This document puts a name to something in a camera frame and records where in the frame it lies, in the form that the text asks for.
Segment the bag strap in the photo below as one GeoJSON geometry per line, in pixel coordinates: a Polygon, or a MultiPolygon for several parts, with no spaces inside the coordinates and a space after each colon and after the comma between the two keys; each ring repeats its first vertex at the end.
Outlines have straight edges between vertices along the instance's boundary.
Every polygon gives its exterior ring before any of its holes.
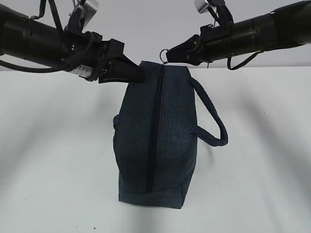
{"type": "Polygon", "coordinates": [[[207,144],[211,145],[212,147],[222,147],[228,144],[228,133],[225,129],[225,126],[222,122],[222,120],[219,118],[218,113],[215,109],[215,106],[213,105],[212,101],[208,97],[206,91],[201,86],[201,84],[196,81],[194,78],[190,78],[189,83],[193,88],[195,89],[196,93],[202,100],[203,104],[209,111],[209,113],[212,115],[214,120],[216,121],[217,125],[220,128],[220,139],[214,137],[206,130],[202,129],[201,127],[197,126],[192,129],[191,133],[196,135],[198,138],[206,142],[207,144]]]}

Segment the dark blue bag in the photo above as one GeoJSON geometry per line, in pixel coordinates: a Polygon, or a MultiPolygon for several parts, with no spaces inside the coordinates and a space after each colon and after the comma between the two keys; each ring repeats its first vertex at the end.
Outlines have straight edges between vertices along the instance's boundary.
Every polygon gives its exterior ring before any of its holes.
{"type": "Polygon", "coordinates": [[[113,122],[119,201],[181,209],[195,168],[197,138],[217,147],[228,143],[228,135],[187,67],[146,61],[139,66],[146,81],[128,85],[113,122]],[[220,139],[197,126],[194,89],[220,127],[220,139]]]}

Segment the denim bag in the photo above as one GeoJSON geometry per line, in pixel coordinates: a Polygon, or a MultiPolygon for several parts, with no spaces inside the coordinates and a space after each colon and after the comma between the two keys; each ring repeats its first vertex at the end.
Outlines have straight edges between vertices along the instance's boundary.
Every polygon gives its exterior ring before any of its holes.
{"type": "Polygon", "coordinates": [[[147,61],[139,66],[146,80],[128,85],[113,121],[119,201],[181,209],[196,164],[197,138],[220,147],[228,143],[228,135],[187,67],[147,61]],[[197,125],[194,90],[218,124],[220,139],[197,125]]]}

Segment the white wall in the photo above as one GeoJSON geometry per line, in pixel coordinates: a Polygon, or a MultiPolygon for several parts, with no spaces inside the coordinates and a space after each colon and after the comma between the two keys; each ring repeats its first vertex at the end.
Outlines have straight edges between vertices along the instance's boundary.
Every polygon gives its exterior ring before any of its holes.
{"type": "MultiPolygon", "coordinates": [[[[125,43],[126,56],[135,63],[141,60],[160,62],[162,49],[173,48],[200,33],[200,27],[213,23],[209,14],[199,14],[194,0],[97,0],[100,8],[87,26],[87,31],[95,31],[105,40],[114,38],[125,43]]],[[[235,22],[267,14],[276,8],[300,0],[226,0],[235,22]]],[[[72,0],[55,0],[63,25],[69,20],[72,0]]],[[[26,15],[37,15],[40,0],[1,0],[1,4],[26,15]]],[[[49,7],[46,16],[40,20],[54,26],[49,7]]],[[[290,50],[280,50],[260,54],[249,67],[311,66],[311,45],[290,50]]],[[[238,64],[246,57],[233,59],[238,64]]],[[[6,57],[10,62],[23,61],[6,57]]],[[[221,60],[210,67],[226,67],[221,60]]]]}
{"type": "Polygon", "coordinates": [[[0,233],[311,232],[311,67],[191,73],[229,144],[199,142],[185,206],[171,210],[118,202],[112,118],[125,84],[2,72],[0,233]]]}

